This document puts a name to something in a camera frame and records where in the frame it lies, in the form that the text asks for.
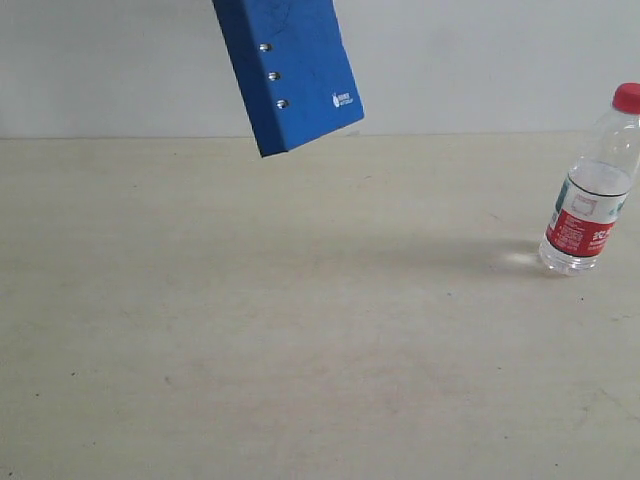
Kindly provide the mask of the clear plastic water bottle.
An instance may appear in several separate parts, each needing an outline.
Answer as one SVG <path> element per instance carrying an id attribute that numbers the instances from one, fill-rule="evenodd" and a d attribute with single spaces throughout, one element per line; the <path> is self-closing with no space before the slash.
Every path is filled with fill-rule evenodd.
<path id="1" fill-rule="evenodd" d="M 639 85 L 623 83 L 568 170 L 539 256 L 550 270 L 577 275 L 603 252 L 639 172 Z"/>

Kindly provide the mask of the blue ring binder notebook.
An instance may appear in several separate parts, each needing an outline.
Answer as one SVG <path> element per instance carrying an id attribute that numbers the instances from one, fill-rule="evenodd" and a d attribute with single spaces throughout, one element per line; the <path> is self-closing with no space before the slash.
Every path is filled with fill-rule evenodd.
<path id="1" fill-rule="evenodd" d="M 213 7 L 261 156 L 363 119 L 333 2 L 216 0 Z"/>

